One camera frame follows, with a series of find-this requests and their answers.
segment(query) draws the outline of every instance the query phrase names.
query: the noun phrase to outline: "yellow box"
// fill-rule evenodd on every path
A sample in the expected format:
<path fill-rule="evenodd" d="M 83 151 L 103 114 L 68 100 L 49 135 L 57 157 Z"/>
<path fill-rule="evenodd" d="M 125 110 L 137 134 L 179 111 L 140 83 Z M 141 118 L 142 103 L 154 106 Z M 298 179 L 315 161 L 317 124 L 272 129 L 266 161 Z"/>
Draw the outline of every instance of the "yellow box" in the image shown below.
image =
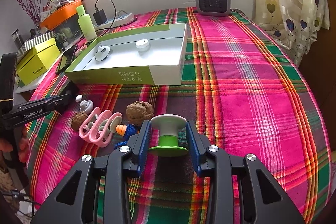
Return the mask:
<path fill-rule="evenodd" d="M 51 38 L 33 47 L 18 63 L 16 73 L 20 80 L 28 85 L 44 74 L 54 63 L 60 52 L 55 38 Z"/>

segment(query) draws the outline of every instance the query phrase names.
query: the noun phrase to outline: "blue gripper pad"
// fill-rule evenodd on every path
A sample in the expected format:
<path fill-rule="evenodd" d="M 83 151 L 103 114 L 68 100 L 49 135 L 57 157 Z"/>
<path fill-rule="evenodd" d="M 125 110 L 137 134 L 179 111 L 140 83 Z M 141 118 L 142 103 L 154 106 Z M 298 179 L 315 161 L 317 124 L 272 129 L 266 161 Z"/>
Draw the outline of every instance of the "blue gripper pad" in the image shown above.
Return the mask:
<path fill-rule="evenodd" d="M 194 171 L 198 177 L 202 176 L 201 164 L 205 161 L 205 149 L 196 129 L 194 121 L 188 121 L 185 127 L 185 136 L 188 142 L 189 153 Z"/>
<path fill-rule="evenodd" d="M 142 142 L 141 142 L 140 148 L 139 148 L 139 154 L 137 156 L 137 162 L 138 162 L 137 175 L 138 175 L 138 177 L 141 176 L 141 174 L 142 174 L 142 172 L 145 168 L 146 159 L 147 159 L 147 152 L 148 152 L 148 145 L 149 145 L 149 141 L 151 139 L 151 136 L 152 136 L 152 126 L 151 126 L 151 123 L 148 121 L 148 123 L 146 125 L 143 125 L 141 127 L 141 130 L 140 130 L 139 136 L 138 136 L 138 139 L 142 138 Z"/>

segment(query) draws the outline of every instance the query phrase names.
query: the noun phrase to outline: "lime green bottle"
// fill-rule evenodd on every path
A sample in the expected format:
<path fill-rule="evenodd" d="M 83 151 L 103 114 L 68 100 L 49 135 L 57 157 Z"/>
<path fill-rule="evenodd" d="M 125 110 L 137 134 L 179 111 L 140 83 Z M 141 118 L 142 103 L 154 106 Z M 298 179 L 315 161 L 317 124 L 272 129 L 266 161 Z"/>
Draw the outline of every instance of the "lime green bottle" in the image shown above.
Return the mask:
<path fill-rule="evenodd" d="M 97 38 L 95 28 L 93 27 L 90 15 L 85 13 L 83 5 L 76 8 L 79 15 L 78 24 L 81 27 L 83 35 L 88 42 L 92 42 Z"/>

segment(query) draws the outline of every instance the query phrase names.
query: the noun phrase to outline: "electrical cable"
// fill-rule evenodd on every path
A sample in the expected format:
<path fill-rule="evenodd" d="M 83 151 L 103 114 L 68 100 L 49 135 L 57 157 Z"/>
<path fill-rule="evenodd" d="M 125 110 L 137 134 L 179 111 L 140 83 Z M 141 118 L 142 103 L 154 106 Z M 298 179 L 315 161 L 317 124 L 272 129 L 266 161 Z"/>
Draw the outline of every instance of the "electrical cable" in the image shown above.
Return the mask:
<path fill-rule="evenodd" d="M 119 10 L 118 13 L 119 13 L 119 12 L 124 12 L 125 15 L 127 15 L 127 13 L 126 13 L 124 10 Z"/>
<path fill-rule="evenodd" d="M 28 203 L 31 203 L 31 204 L 34 204 L 34 205 L 38 205 L 38 206 L 41 206 L 40 203 L 36 202 L 34 200 L 34 198 L 31 196 L 31 195 L 28 195 L 28 194 L 24 194 L 24 193 L 10 193 L 10 192 L 3 192 L 1 191 L 1 194 L 3 196 L 11 196 L 12 198 L 14 198 L 15 195 L 17 195 L 16 199 L 18 199 L 18 201 L 22 201 L 22 202 L 28 202 Z"/>
<path fill-rule="evenodd" d="M 118 27 L 124 27 L 124 26 L 127 26 L 127 25 L 129 25 L 129 24 L 131 24 L 131 23 L 133 23 L 133 22 L 136 22 L 136 21 L 137 21 L 137 18 L 135 17 L 131 22 L 128 22 L 128 23 L 126 23 L 126 24 L 119 25 L 119 26 L 117 26 L 117 27 L 110 27 L 110 28 L 102 28 L 102 29 L 98 29 L 98 30 L 96 30 L 96 32 L 98 32 L 98 31 L 102 31 L 102 30 L 115 29 L 115 28 L 118 28 Z"/>
<path fill-rule="evenodd" d="M 112 4 L 113 4 L 113 7 L 114 7 L 114 18 L 113 18 L 113 21 L 112 21 L 112 24 L 111 24 L 111 26 L 109 27 L 109 29 L 111 29 L 111 27 L 113 26 L 113 23 L 114 23 L 114 21 L 115 21 L 115 19 L 116 19 L 116 16 L 117 16 L 117 9 L 116 9 L 116 6 L 114 5 L 114 2 L 112 1 L 112 0 L 110 0 L 111 2 L 112 2 Z M 94 4 L 94 7 L 95 7 L 95 10 L 96 11 L 98 11 L 98 8 L 97 8 L 97 2 L 98 2 L 98 0 L 96 1 L 96 3 Z"/>
<path fill-rule="evenodd" d="M 20 210 L 17 210 L 17 211 L 18 211 L 19 213 L 23 214 L 23 215 L 26 216 L 26 217 L 33 218 L 33 215 L 32 215 L 32 216 L 29 216 L 29 215 L 25 214 L 24 212 L 21 212 Z"/>

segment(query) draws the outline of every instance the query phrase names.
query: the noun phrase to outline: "white open box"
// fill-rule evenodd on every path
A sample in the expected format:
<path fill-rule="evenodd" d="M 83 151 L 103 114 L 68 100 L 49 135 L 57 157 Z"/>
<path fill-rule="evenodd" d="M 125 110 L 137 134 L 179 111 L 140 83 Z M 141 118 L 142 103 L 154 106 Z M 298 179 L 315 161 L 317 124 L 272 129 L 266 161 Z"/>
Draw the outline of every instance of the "white open box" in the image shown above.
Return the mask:
<path fill-rule="evenodd" d="M 139 52 L 135 44 L 148 39 L 151 45 Z M 186 23 L 155 25 L 98 37 L 69 66 L 65 74 L 82 84 L 181 85 Z M 96 61 L 99 46 L 109 46 L 110 53 Z"/>

